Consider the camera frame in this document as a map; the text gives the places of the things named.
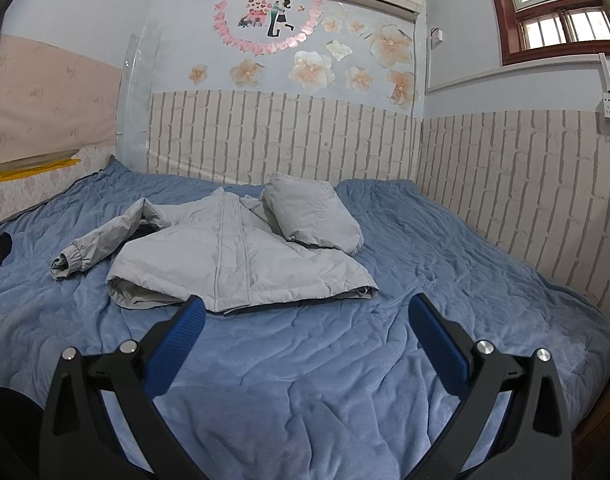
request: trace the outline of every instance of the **window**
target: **window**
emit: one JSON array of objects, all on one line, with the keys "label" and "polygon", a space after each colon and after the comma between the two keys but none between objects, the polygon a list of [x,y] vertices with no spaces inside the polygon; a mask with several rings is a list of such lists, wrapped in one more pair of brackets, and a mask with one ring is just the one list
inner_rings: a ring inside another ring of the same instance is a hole
[{"label": "window", "polygon": [[602,0],[494,0],[504,65],[572,54],[610,55]]}]

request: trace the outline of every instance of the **bed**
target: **bed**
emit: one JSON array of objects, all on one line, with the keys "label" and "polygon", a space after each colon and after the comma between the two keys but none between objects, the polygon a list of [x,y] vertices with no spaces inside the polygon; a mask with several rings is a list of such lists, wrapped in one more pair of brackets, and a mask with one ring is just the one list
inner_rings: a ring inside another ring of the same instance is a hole
[{"label": "bed", "polygon": [[[0,225],[13,250],[0,268],[0,386],[43,405],[61,351],[113,351],[176,307],[125,310],[105,286],[109,260],[55,282],[51,261],[74,238],[146,196],[198,200],[219,184],[133,173],[117,160],[60,196]],[[260,186],[224,186],[259,196]],[[610,377],[610,322],[480,238],[410,181],[348,180],[337,192],[359,222],[356,259],[373,300],[304,301],[208,314],[205,330],[157,408],[211,478],[400,480],[429,449],[458,399],[449,396],[409,327],[424,292],[473,339],[502,352],[551,350],[572,426]],[[468,465],[501,419],[500,398]],[[116,400],[106,403],[127,456],[147,467]]]}]

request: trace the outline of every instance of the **brick-pattern wallpaper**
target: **brick-pattern wallpaper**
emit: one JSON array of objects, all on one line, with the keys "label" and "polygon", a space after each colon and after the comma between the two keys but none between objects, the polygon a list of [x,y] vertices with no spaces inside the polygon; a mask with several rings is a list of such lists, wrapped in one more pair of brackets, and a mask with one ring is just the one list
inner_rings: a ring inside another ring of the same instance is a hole
[{"label": "brick-pattern wallpaper", "polygon": [[328,180],[416,173],[420,121],[306,95],[180,91],[153,95],[148,172],[262,184],[272,172]]},{"label": "brick-pattern wallpaper", "polygon": [[422,192],[610,317],[610,122],[527,110],[424,120]]}]

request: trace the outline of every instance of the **yellow cloth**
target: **yellow cloth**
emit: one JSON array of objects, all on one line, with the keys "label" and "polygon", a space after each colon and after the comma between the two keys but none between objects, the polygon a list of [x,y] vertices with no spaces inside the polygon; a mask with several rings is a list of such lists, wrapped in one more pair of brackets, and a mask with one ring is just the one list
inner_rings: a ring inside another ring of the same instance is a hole
[{"label": "yellow cloth", "polygon": [[21,171],[1,171],[0,182],[7,182],[9,180],[18,180],[20,178],[27,178],[28,176],[34,176],[39,173],[45,173],[46,171],[60,170],[61,168],[67,168],[68,166],[74,166],[80,162],[80,158],[69,158],[67,160],[57,160],[56,162],[50,162],[31,168],[29,170]]}]

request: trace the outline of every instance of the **jacket cuff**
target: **jacket cuff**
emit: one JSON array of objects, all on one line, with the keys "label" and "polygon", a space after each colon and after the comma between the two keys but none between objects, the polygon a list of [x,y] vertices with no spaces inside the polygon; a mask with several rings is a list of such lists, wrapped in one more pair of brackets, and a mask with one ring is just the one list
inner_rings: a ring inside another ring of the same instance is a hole
[{"label": "jacket cuff", "polygon": [[50,272],[55,280],[67,278],[73,272],[82,270],[83,256],[75,245],[66,247],[59,257],[52,262]]}]

